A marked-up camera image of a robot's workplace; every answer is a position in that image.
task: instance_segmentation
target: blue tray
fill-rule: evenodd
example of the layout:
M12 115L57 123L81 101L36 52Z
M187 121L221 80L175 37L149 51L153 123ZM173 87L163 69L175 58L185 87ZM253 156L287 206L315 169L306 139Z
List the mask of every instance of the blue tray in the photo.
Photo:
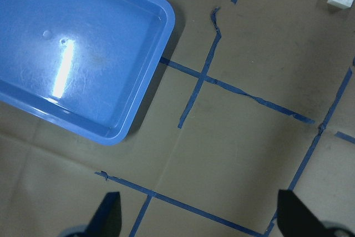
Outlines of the blue tray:
M0 100L120 142L174 27L168 2L1 0L0 9Z

